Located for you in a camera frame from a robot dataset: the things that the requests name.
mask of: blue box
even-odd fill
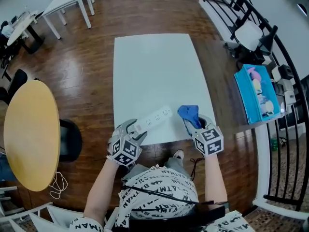
[[[262,116],[257,94],[251,81],[251,77],[247,71],[252,67],[255,67],[255,71],[257,71],[262,77],[261,87],[263,95],[274,104],[274,114],[271,116]],[[265,66],[244,64],[242,69],[234,74],[234,77],[241,94],[249,124],[271,120],[280,115],[280,106]]]

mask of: white power strip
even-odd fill
[[[168,118],[172,117],[172,110],[168,106],[153,112],[145,118],[138,119],[133,125],[128,128],[128,133],[131,138],[136,138],[151,128],[161,124]]]

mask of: shoe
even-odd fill
[[[184,159],[183,150],[182,149],[177,150],[173,157],[183,160]]]

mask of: white table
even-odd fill
[[[91,28],[91,24],[90,24],[90,21],[89,21],[89,18],[87,16],[87,13],[86,13],[86,10],[85,10],[85,7],[84,7],[82,0],[53,0],[50,3],[50,5],[46,8],[46,10],[43,12],[42,16],[44,17],[46,23],[48,24],[48,26],[50,27],[50,29],[53,31],[53,33],[55,34],[55,36],[58,39],[60,39],[61,37],[60,37],[59,33],[57,32],[57,30],[55,29],[52,22],[47,18],[47,15],[50,15],[54,12],[57,12],[62,23],[64,25],[66,25],[67,22],[66,22],[65,18],[63,17],[63,14],[60,12],[60,10],[63,9],[63,8],[66,8],[68,6],[74,5],[77,2],[78,2],[79,6],[81,8],[82,14],[84,16],[84,19],[86,21],[88,28]],[[91,0],[87,0],[87,2],[88,2],[88,5],[89,5],[89,8],[90,8],[91,15],[94,15],[95,12],[93,10]]]
[[[20,44],[28,51],[28,53],[32,54],[36,52],[40,46],[44,42],[44,38],[41,38],[32,28],[30,25],[33,21],[35,20],[35,14],[28,14],[24,16],[24,18],[21,18],[18,23],[14,26],[14,31],[11,34],[7,45],[10,46],[13,44],[19,37],[20,35],[27,29],[28,32],[33,36],[35,39],[36,43],[32,47],[27,47],[23,41],[19,41]]]
[[[149,34],[115,39],[113,109],[115,128],[143,118],[164,105],[173,117],[148,132],[142,145],[189,139],[177,114],[181,105],[198,105],[215,117],[204,74],[188,34]]]

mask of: round wooden table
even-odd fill
[[[41,191],[52,182],[59,162],[57,104],[41,81],[28,81],[14,94],[4,121],[9,165],[27,189]]]

